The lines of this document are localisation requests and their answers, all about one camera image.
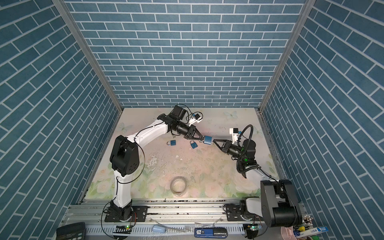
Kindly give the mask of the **blue padlock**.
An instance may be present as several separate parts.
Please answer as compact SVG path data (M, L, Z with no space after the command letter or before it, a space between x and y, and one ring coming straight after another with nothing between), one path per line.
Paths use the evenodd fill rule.
M204 136L204 144L211 145L212 144L212 137L211 136Z
M190 145L192 149L196 149L198 147L198 144L194 140L190 140Z
M175 146L177 143L176 143L176 140L171 140L171 141L168 141L167 142L167 145L168 146Z

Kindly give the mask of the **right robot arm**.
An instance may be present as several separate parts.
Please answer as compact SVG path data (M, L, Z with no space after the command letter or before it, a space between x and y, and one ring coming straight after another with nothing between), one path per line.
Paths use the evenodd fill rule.
M253 125L247 125L242 131L231 129L231 140L212 140L223 153L236 161L237 172L242 177L260 183L259 197L240 201L241 216L245 219L261 217L269 228L300 225L303 215L292 182L272 177L257 163L253 132Z

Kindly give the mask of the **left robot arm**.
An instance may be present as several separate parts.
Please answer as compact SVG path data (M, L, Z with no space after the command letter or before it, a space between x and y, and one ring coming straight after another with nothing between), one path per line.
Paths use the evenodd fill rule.
M110 162L114 171L115 195L110 201L106 214L106 222L127 222L135 217L132 207L131 183L139 177L134 173L139 168L140 153L145 157L143 147L156 138L175 131L190 141L203 142L207 137L203 136L194 123L199 123L204 115L201 112L192 113L189 108L175 105L169 114L161 114L149 126L128 137L122 135L115 139Z

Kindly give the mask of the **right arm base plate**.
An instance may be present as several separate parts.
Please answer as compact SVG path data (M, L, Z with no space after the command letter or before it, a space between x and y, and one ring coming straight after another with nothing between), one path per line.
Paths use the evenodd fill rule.
M236 221L248 221L248 222L258 222L264 221L263 217L256 214L251 214L245 205L236 205L236 204L225 204L222 206L223 211L226 214L227 221L236 222Z

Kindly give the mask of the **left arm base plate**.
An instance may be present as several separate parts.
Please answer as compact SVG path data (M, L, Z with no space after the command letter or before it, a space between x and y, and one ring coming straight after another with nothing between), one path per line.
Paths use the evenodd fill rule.
M105 222L144 222L147 217L147 206L126 206L119 208L115 205L103 210Z

